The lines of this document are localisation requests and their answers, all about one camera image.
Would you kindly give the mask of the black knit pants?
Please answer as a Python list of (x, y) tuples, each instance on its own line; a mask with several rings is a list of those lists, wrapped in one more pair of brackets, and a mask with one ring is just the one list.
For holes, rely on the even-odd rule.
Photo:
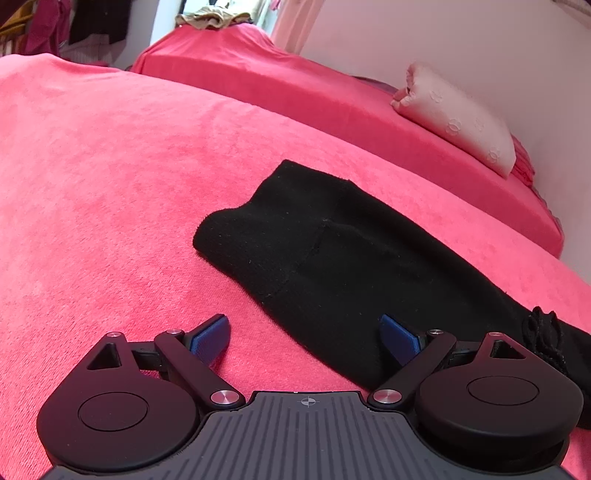
[(467, 341), (499, 331), (590, 390), (590, 336), (526, 308), (398, 211), (338, 177), (283, 161), (252, 198), (211, 213), (192, 244), (311, 354), (374, 390), (401, 365), (383, 316)]

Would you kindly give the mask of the pink fleece blanket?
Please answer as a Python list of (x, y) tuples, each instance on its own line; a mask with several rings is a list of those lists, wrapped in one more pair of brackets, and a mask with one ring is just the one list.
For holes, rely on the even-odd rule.
[(221, 374), (254, 390), (348, 390), (197, 256), (209, 213), (281, 161), (353, 181), (515, 300), (590, 327), (590, 288), (435, 184), (286, 117), (183, 84), (55, 56), (1, 61), (1, 473), (36, 479), (46, 398), (107, 332), (145, 341), (228, 315)]

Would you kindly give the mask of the folded red blanket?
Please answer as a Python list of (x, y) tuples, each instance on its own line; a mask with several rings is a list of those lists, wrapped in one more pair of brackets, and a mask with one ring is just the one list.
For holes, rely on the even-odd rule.
[(512, 136), (516, 161), (511, 174), (517, 177), (526, 187), (534, 186), (535, 169), (531, 163), (530, 155), (522, 143)]

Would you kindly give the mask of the red covered far bed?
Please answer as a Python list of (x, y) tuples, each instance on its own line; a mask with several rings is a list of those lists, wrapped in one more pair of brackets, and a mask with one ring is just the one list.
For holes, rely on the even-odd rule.
[(565, 236), (534, 186), (394, 111), (393, 93), (286, 51), (252, 24), (184, 25), (139, 54), (132, 72), (209, 90), (314, 127), (443, 187), (554, 256)]

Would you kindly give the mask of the beige crumpled cloth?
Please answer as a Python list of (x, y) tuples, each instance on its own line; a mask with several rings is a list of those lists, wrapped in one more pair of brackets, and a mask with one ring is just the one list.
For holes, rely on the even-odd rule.
[(217, 6), (204, 6), (195, 12), (180, 13), (175, 17), (176, 27), (188, 25), (196, 30), (221, 30), (251, 22), (249, 12), (235, 13)]

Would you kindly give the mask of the magenta hanging clothes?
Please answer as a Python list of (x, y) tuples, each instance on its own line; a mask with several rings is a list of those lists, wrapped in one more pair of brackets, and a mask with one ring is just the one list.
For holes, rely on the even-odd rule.
[(60, 46), (68, 39), (71, 10), (70, 0), (38, 1), (23, 54), (58, 56)]

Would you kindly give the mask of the wooden shelf unit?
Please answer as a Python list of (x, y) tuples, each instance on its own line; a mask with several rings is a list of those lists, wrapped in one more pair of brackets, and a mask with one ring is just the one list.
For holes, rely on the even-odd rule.
[(37, 1), (25, 1), (1, 26), (0, 56), (21, 54), (37, 8)]

